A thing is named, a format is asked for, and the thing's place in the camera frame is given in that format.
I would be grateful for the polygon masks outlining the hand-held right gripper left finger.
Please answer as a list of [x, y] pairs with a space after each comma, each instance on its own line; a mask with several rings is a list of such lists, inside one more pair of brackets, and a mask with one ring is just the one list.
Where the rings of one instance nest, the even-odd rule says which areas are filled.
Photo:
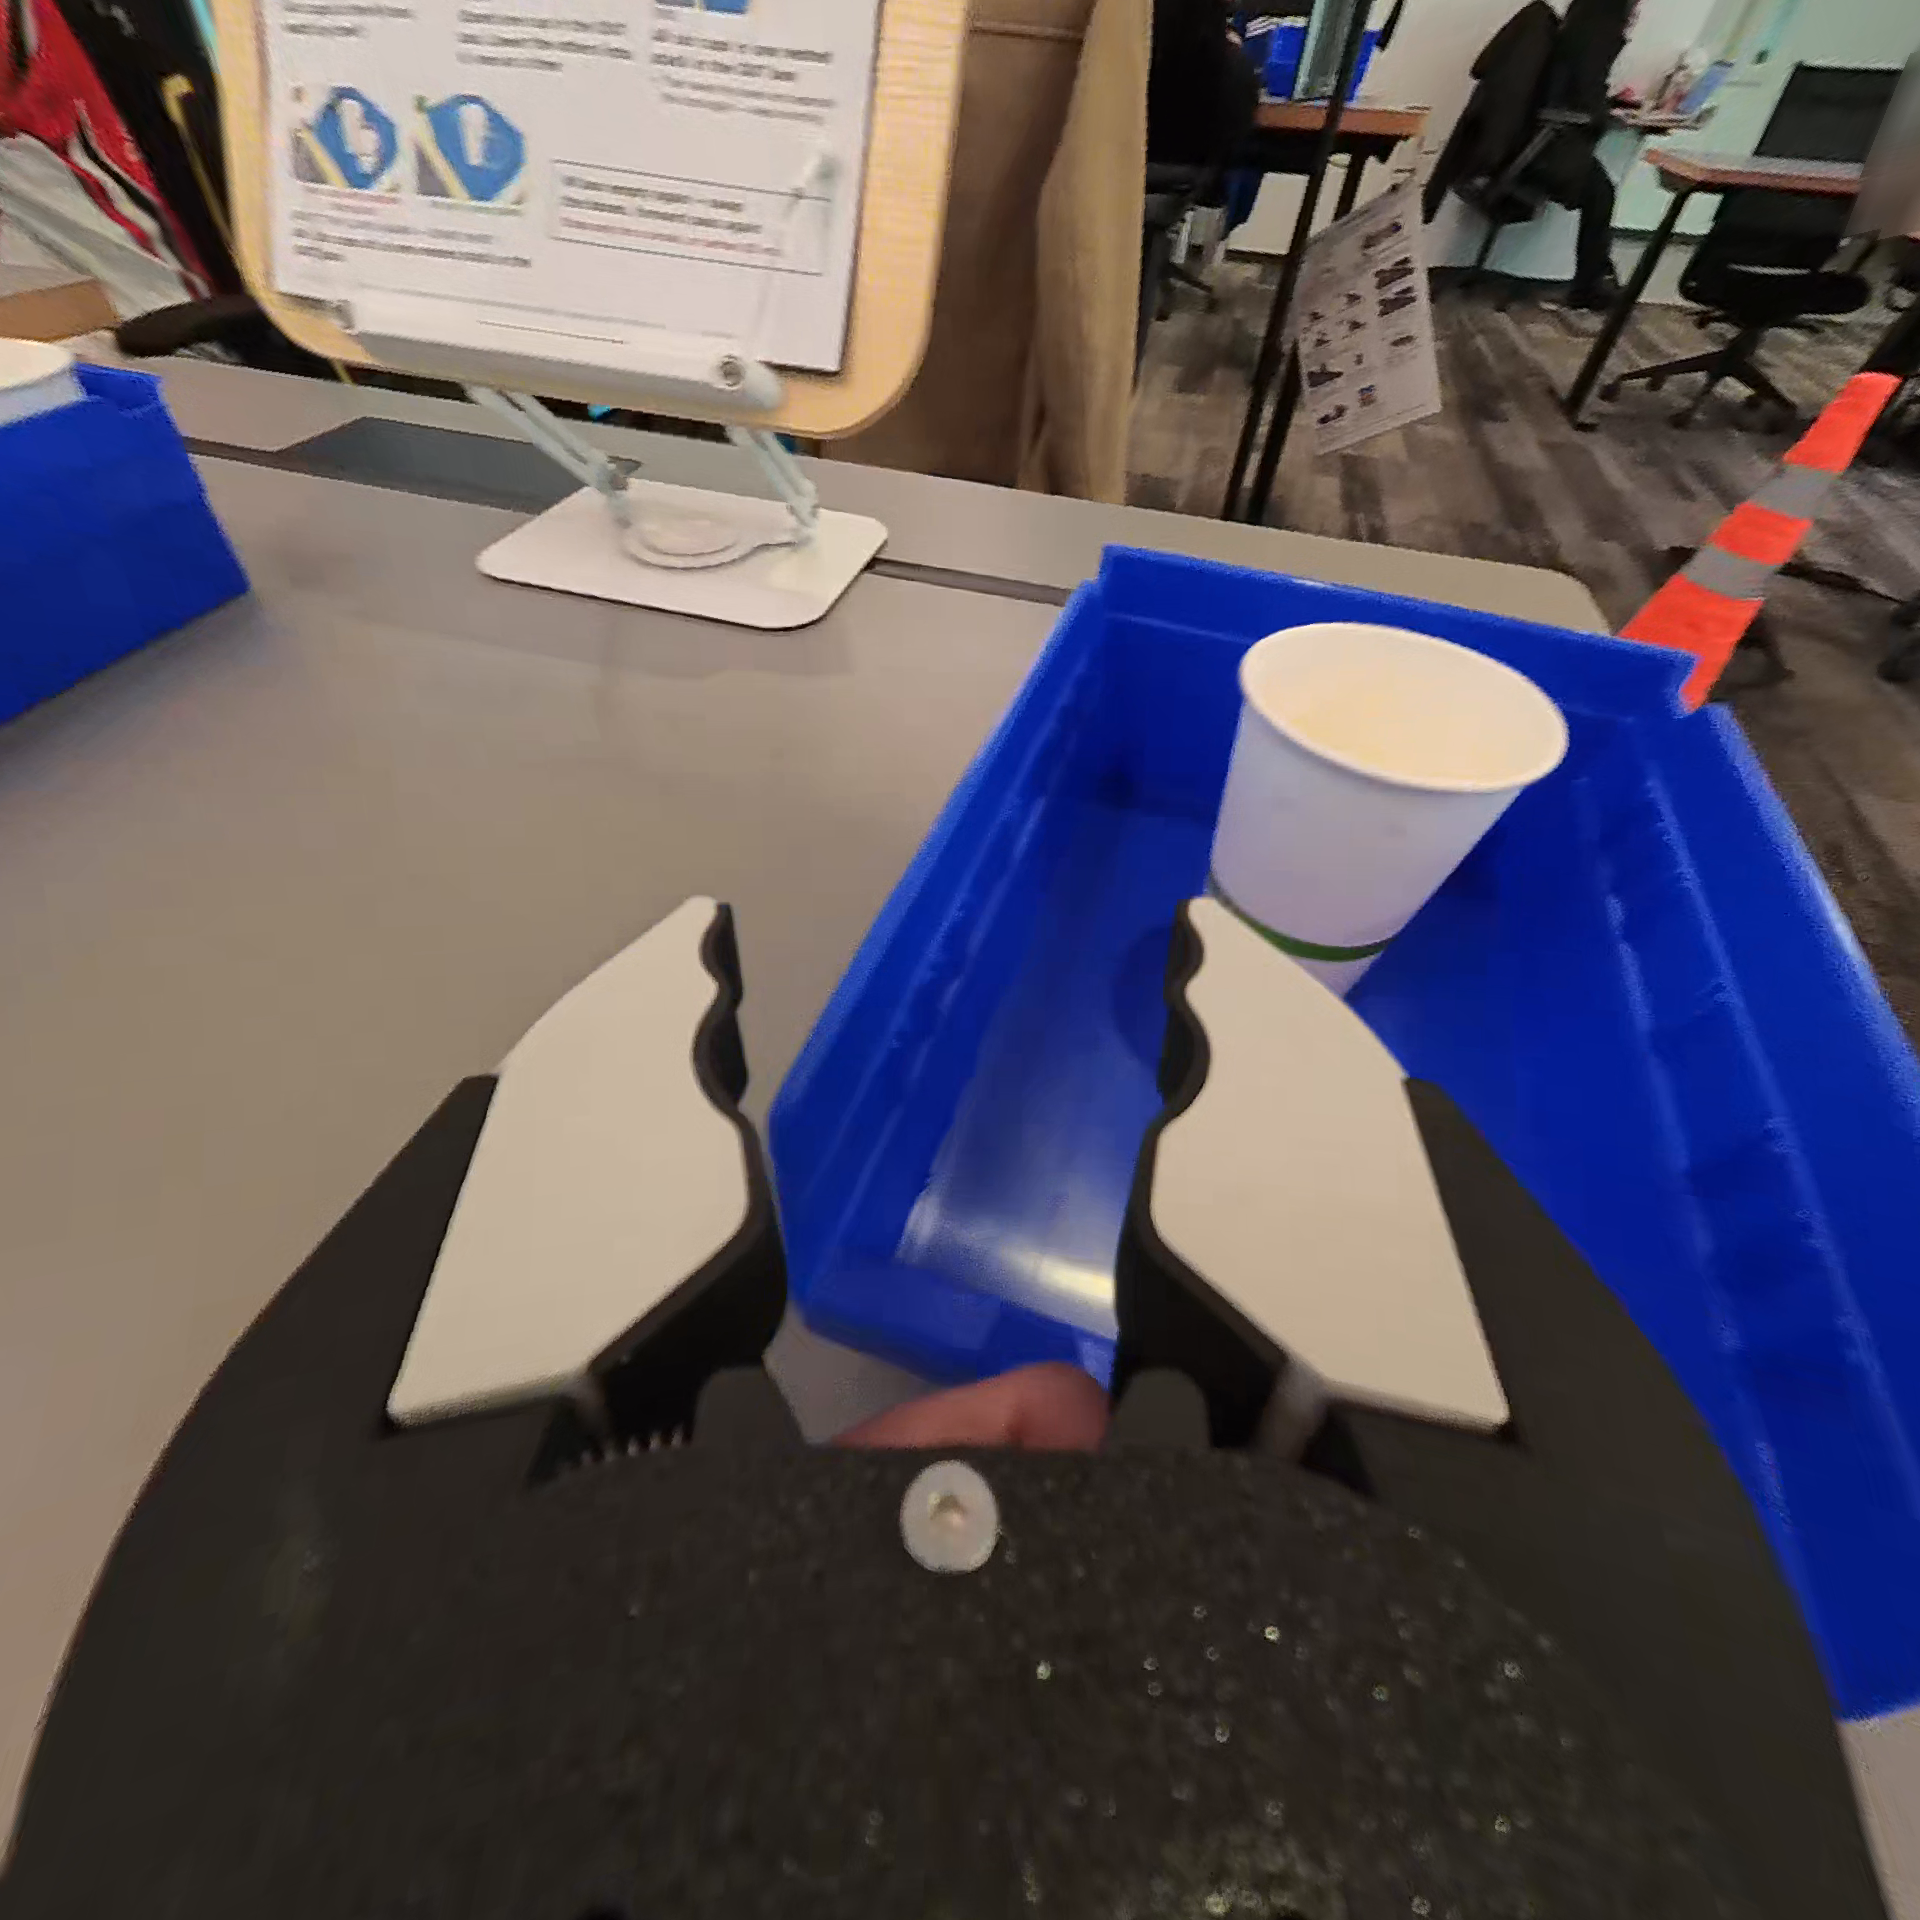
[[417, 1429], [565, 1406], [616, 1450], [686, 1443], [784, 1321], [774, 1179], [742, 1102], [729, 905], [694, 896], [497, 1073], [386, 1400]]

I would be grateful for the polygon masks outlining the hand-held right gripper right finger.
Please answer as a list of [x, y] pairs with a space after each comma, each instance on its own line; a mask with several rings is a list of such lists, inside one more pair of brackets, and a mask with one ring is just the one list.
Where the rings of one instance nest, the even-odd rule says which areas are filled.
[[1219, 1450], [1337, 1412], [1475, 1438], [1509, 1401], [1398, 1056], [1211, 896], [1166, 971], [1160, 1114], [1115, 1254], [1111, 1406]]

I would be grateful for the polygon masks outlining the white paper cup green band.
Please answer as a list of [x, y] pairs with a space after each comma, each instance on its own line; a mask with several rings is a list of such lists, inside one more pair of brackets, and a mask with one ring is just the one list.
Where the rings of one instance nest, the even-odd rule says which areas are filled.
[[1569, 738], [1551, 694], [1458, 643], [1273, 632], [1240, 661], [1207, 894], [1346, 996]]

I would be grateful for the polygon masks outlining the blue plastic bin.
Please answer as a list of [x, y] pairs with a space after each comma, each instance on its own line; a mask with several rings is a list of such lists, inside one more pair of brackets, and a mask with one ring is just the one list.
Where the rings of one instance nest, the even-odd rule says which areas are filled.
[[1311, 105], [1334, 98], [1354, 18], [1361, 20], [1361, 41], [1349, 70], [1346, 101], [1355, 101], [1385, 33], [1385, 22], [1376, 22], [1376, 4], [1314, 4], [1306, 14], [1279, 16], [1266, 48], [1264, 94], [1273, 101]]
[[1361, 980], [1657, 1344], [1805, 1604], [1838, 1715], [1915, 1707], [1915, 1058], [1733, 718], [1632, 640], [1111, 546], [766, 1123], [790, 1286], [926, 1379], [1113, 1365], [1177, 902], [1240, 661], [1314, 622], [1518, 667], [1569, 754]]
[[66, 372], [2, 429], [5, 725], [251, 589], [159, 379]]

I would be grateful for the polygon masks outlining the person's right hand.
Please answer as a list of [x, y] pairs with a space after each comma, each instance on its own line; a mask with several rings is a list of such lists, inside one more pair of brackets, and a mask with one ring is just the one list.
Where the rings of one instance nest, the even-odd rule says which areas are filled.
[[835, 1438], [843, 1450], [1095, 1451], [1111, 1426], [1107, 1389], [1069, 1362], [1037, 1362], [903, 1401]]

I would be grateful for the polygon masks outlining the orange traffic cone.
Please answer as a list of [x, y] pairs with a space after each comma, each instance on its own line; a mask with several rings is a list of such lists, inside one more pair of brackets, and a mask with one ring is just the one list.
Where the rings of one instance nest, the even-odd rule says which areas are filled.
[[1798, 557], [1902, 384], [1901, 376], [1883, 371], [1853, 376], [1762, 489], [1733, 507], [1623, 624], [1623, 640], [1687, 658], [1678, 690], [1683, 713], [1713, 697], [1737, 645], [1760, 619], [1774, 578]]

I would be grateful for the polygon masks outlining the printed poster sign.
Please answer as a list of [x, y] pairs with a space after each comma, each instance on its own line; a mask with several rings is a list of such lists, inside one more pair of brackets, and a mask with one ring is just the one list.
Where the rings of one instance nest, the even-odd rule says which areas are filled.
[[1320, 232], [1303, 256], [1289, 339], [1320, 458], [1442, 412], [1424, 196], [1393, 182]]

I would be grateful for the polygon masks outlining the tan cardboard box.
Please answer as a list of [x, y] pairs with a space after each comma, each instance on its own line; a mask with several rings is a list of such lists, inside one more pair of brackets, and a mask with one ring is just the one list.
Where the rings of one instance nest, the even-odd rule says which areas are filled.
[[1123, 504], [1151, 38], [1149, 2], [969, 8], [919, 376], [827, 458]]

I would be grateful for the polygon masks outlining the wooden document board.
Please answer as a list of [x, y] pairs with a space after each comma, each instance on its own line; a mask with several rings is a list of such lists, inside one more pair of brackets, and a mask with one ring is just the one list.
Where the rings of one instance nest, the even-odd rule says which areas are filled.
[[928, 342], [954, 165], [966, 4], [880, 4], [878, 73], [855, 219], [848, 342], [835, 372], [774, 371], [695, 382], [665, 349], [633, 354], [457, 341], [457, 321], [365, 322], [365, 299], [291, 296], [272, 267], [270, 59], [265, 4], [211, 8], [222, 89], [232, 256], [262, 310], [296, 345], [351, 371], [631, 406], [704, 426], [765, 428], [805, 441], [877, 426], [905, 395]]

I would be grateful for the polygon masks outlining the grey table with wooden edge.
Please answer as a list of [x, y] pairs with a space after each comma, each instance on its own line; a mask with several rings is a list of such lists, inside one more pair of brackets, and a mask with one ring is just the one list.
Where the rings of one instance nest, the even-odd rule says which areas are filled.
[[91, 334], [113, 334], [120, 317], [96, 278], [49, 278], [5, 266], [2, 339], [59, 345]]

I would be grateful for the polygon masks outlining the black office chair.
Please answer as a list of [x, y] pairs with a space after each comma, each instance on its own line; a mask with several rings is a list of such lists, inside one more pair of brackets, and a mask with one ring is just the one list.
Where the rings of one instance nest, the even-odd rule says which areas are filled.
[[1458, 202], [1479, 217], [1472, 266], [1458, 285], [1483, 278], [1499, 237], [1529, 224], [1549, 204], [1534, 169], [1565, 128], [1578, 128], [1574, 113], [1538, 108], [1554, 37], [1569, 4], [1522, 4], [1477, 53], [1470, 98], [1431, 166], [1424, 188], [1424, 219], [1445, 202]]
[[[1902, 78], [1897, 66], [1799, 65], [1760, 133], [1760, 148], [1749, 156], [1866, 163]], [[1867, 277], [1835, 260], [1856, 198], [1759, 190], [1699, 196], [1717, 198], [1717, 211], [1677, 289], [1694, 306], [1697, 325], [1726, 328], [1726, 339], [1709, 352], [1603, 377], [1599, 401], [1614, 402], [1631, 387], [1661, 394], [1677, 379], [1699, 377], [1671, 419], [1678, 428], [1693, 426], [1703, 402], [1728, 384], [1744, 392], [1744, 410], [1767, 406], [1793, 424], [1793, 401], [1762, 371], [1760, 347], [1778, 329], [1846, 321], [1871, 299]]]

